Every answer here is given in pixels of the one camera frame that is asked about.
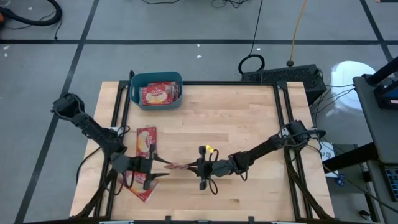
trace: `table leg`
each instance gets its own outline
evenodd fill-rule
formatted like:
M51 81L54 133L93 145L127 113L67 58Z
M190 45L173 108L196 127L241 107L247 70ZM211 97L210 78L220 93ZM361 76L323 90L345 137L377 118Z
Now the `table leg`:
M339 156L323 161L323 165L329 168L333 172L345 167L377 159L379 159L379 156L377 154L376 147L372 142L364 146L361 146L359 148L356 148L350 152L346 152ZM331 172L325 168L323 170L326 174Z

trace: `black electronics box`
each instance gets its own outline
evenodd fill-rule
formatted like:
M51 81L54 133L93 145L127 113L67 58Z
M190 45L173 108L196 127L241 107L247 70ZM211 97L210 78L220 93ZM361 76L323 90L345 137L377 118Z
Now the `black electronics box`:
M322 73L316 65L247 72L242 75L241 81L259 83L273 83L277 81L303 82L308 105L311 105L326 91Z

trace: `cable coil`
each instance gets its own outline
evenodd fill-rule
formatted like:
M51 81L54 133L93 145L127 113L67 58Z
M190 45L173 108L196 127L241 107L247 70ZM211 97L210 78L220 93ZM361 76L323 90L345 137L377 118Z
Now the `cable coil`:
M51 3L54 8L55 8L55 15L53 18L48 19L46 21L33 21L30 19L23 18L21 16L16 15L14 12L12 12L10 9L6 9L3 7L0 7L0 13L3 14L5 17L14 19L18 22L25 23L28 25L32 26L49 26L56 24L59 20L61 20L62 17L62 9L60 5L55 1L55 0L47 0L49 3Z

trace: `white paper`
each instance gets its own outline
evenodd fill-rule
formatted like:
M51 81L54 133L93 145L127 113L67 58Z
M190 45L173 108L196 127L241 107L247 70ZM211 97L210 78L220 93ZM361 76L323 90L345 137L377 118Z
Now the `white paper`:
M322 154L322 162L328 159L331 159L335 156L334 148L333 145L328 143L328 142L320 142L322 145L321 148L321 154ZM337 175L330 172L328 174L325 174L326 177L334 177L337 178Z

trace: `black cable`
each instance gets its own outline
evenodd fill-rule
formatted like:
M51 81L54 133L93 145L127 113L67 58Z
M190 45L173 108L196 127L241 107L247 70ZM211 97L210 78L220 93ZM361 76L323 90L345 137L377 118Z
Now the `black cable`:
M334 173L335 175L337 175L338 177L341 177L345 180L347 180L350 184L352 184L354 187L356 187L357 189L359 189L360 191L364 192L367 196L373 198L374 200L376 200L377 202L379 202L381 205L383 205L384 207L388 208L389 210L398 213L398 210L394 209L393 207L389 206L388 204L382 202L381 200L379 200L376 196L374 196L373 194L370 194L369 192L363 190L361 187L358 187L356 184L352 183L352 181L348 180L346 177L342 176L342 175L338 175L337 173L331 171L331 169L327 168L324 164L323 167L328 170L331 173Z
M50 14L41 17L41 18L39 19L39 21L42 21L43 19L45 19L45 18L47 18L47 17L49 17L49 16L52 16L54 13L56 13L56 11L51 12ZM29 27L31 27L31 26L33 26L33 25L28 25L28 26L24 26L24 27L5 27L5 28L6 28L6 29L10 29L10 30L19 30L19 29L29 28Z
M242 174L239 174L243 181L247 181L248 180L248 170L249 170L249 166L246 167L246 172L245 172L246 175L245 175L245 177L243 177Z
M232 0L224 0L224 1L231 3L231 5L232 5L235 9L237 9L237 8L241 7L241 5L242 5L243 3L245 3L246 1L248 1L248 0L242 0L242 1L240 1L240 2L236 2L236 1L232 1Z
M131 130L130 126L125 125L125 126L119 127L118 130L117 130L116 132L118 133L122 128L124 128L124 130L123 130L123 132L118 136L117 139L121 138L122 136L124 136L126 133L128 133L128 132ZM85 158L83 159L83 161L80 163L80 165L79 165L79 167L78 167L78 169L77 169L77 172L76 172L76 184L78 183L78 180L79 180L79 173L80 173L80 169L81 169L82 165L87 161L88 158L90 158L92 155L94 155L96 152L98 152L99 149L101 149L101 147L98 147L97 149L95 149L92 153L90 153L87 157L85 157ZM123 177L123 181L127 183L125 174L122 174L122 177ZM134 180L134 173L133 173L133 177L132 177L132 180L131 180L131 183L130 183L131 186L132 186L133 180ZM114 194L115 196L117 196L117 195L120 194L120 192L121 192L121 190L122 190L122 187L123 187L123 184L121 184L119 190Z
M172 2L147 2L146 0L141 0L143 2L145 2L146 4L174 4L176 2L178 2L179 0L175 0Z
M55 31L54 40L58 40L57 34L58 34L58 30L60 30L61 26L62 26L62 18L60 19L60 25L58 26L57 31Z
M313 107L314 105L317 105L317 106L318 106L319 103L322 102L322 97L325 97L330 91L331 91L331 88L328 89L328 91L326 91L326 93L322 93L322 94L320 95L320 97L317 99L317 100L318 100L318 104L316 104L315 102L313 102L312 105L311 105L311 107L310 107L310 110L312 110L312 107Z
M341 92L339 92L339 93L337 93L337 94L334 94L333 96L329 96L329 97L326 98L326 99L324 98L323 101L330 100L330 99L332 99L332 98L334 98L334 97L336 97L336 96L339 96L339 95L344 94L344 93L346 93L346 92L348 92L348 91L351 91L351 90L354 90L354 88L351 88L351 89L349 89L349 90L341 91Z
M33 25L33 26L49 26L52 24L56 24L62 17L62 9L60 5L55 1L55 0L47 0L49 3L51 3L54 8L55 8L55 15L53 18L48 19L46 21L33 21L30 19L23 18L21 16L16 15L14 12L12 12L10 9L0 7L0 13L3 14L4 16L14 19L18 22L25 23L28 25Z
M345 95L347 95L348 93L350 93L351 91L353 91L354 89L350 89L350 90L346 90L347 92L339 97L337 97L336 99L334 99L332 102L330 102L329 104L327 104L326 106L324 106L320 111L317 110L317 114L321 113L325 108L327 108L329 105L331 105L333 102L335 102L336 100L338 100L340 97L343 97Z
M132 184L134 183L134 174L135 174L135 172L133 171L132 174L131 174L131 181L130 181L130 184L127 183L126 173L123 173L123 174L122 174L122 177L123 177L123 184L124 184L124 186L126 186L126 187L129 188L129 189L132 187Z
M344 86L331 86L331 85L325 85L325 86L340 88L340 87L354 86L354 84L349 84L349 85L344 85Z
M80 169L82 167L82 165L86 162L86 160L88 158L90 158L91 156L93 156L96 152L98 152L101 149L101 147L98 147L97 149L95 149L92 153L90 153L87 157L85 157L83 159L83 161L80 163L79 167L77 168L77 172L76 172L76 184L79 181L79 173L80 173Z
M341 154L338 154L338 153L334 150L334 148L338 149L342 154L345 153L344 150L342 150L342 149L340 149L339 147L337 147L337 146L335 146L334 144L332 144L332 143L331 143L329 140L327 140L324 136L323 136L322 138L323 138L327 143L331 144L331 145L333 146L333 149L331 149L331 148L328 147L328 146L325 146L325 147L326 147L327 149L333 151L337 156L339 156L339 155L341 155ZM363 169L369 170L368 168L366 168L366 167L363 166L362 164L358 164L358 165L360 165Z
M253 47L254 47L254 43L255 43L255 41L256 41L257 28L258 28L258 26L259 26L259 21L260 21L261 9L262 9L262 0L261 0L261 3L260 3L259 14L258 14L257 23L256 23L256 30L254 31L254 37L253 37L253 41L252 41L252 44L251 44L250 53L249 53L248 56L246 56L244 59L242 59L242 60L239 62L239 65L238 65L238 71L239 71L239 73L240 73L241 75L243 75L242 65L243 65L243 63L244 63L247 59L249 59L249 58L256 57L256 58L260 59L260 61L261 61L261 66L260 66L259 69L257 69L257 72L262 71L262 70L264 69L264 67L266 66L266 62L265 62L263 56L261 56L261 55L259 55L259 54L252 54L252 52L253 52Z
M215 5L215 4L214 4L215 1L219 1L219 2L221 3L220 6ZM229 2L229 3L231 3L231 5L232 5L235 9L237 9L237 8L241 7L241 5L242 5L243 3L245 3L246 1L248 1L248 0L241 0L241 1L239 1L239 2L232 1L232 0L212 0L212 1L211 1L211 6L213 6L213 7L216 8L216 9L219 9L219 8L225 7L225 6L227 5L227 3Z
M212 152L209 156L209 162L211 162L211 157L212 157L213 153L215 153L215 152L216 152L216 157L214 159L214 162L218 161L218 154L220 152L217 149L215 149L214 152ZM211 193L213 193L213 195L216 195L218 193L218 187L217 187L216 182L211 178L211 175L213 175L213 171L210 172L209 178L208 178L209 188L210 188Z
M251 53L253 52L254 42L256 41L257 28L259 27L259 20L260 20L261 9L262 9L262 0L261 0L261 3L260 3L259 14L258 14L258 16L257 16L257 22L256 22L256 30L254 31L254 37L253 37L253 41L252 41L252 43L251 43L251 50L250 50L249 55L251 55Z

